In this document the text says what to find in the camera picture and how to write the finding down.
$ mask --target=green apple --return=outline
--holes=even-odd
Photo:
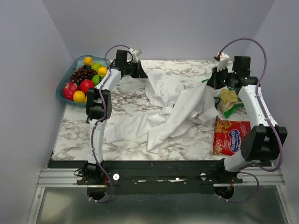
[[[102,79],[101,76],[99,75],[95,75],[93,78],[92,78],[92,82],[94,85],[98,85],[100,83],[100,79]]]
[[[95,70],[96,72],[99,70],[100,67],[102,67],[100,63],[96,63],[92,65],[92,69]]]

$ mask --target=blue plastic basket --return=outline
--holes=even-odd
[[[73,106],[84,107],[86,105],[86,103],[77,103],[77,102],[74,102],[74,101],[71,101],[71,100],[68,100],[68,99],[64,98],[62,90],[64,88],[64,85],[69,82],[69,79],[70,79],[72,73],[74,72],[74,70],[75,70],[75,68],[78,64],[78,61],[82,61],[85,57],[91,57],[94,61],[97,61],[97,63],[100,63],[103,67],[107,67],[107,65],[105,63],[105,59],[102,58],[102,57],[95,57],[95,56],[92,56],[92,55],[83,55],[81,57],[78,57],[75,60],[75,62],[71,65],[70,69],[67,71],[65,76],[62,78],[61,82],[59,83],[59,85],[56,89],[56,96],[58,97],[58,99],[60,99],[61,101],[66,102],[67,104],[73,105]]]

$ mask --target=blue logo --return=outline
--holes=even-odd
[[[230,147],[229,149],[233,152],[236,153],[239,151],[240,146],[241,146],[241,135],[239,130],[233,129],[229,132],[229,137],[230,137]]]

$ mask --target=marble table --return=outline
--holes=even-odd
[[[167,75],[194,87],[200,80],[211,76],[216,63],[212,61],[142,61],[145,71],[163,69]],[[158,109],[145,94],[145,81],[124,77],[111,92],[113,112],[107,125],[128,116]],[[66,105],[53,160],[85,160],[89,149],[90,125],[86,123],[85,108]],[[245,109],[238,110],[230,120],[249,120]],[[104,160],[219,160],[224,155],[213,155],[213,125],[197,125],[182,137],[168,138],[157,154],[146,150],[147,135],[135,140],[103,143]]]

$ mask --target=red apple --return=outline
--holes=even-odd
[[[87,79],[87,80],[84,80],[83,82],[81,82],[80,84],[80,89],[83,93],[87,94],[87,90],[89,88],[93,88],[94,87],[94,84],[91,80]]]
[[[79,86],[76,83],[66,83],[62,90],[64,98],[73,101],[73,96],[76,91],[79,90]]]

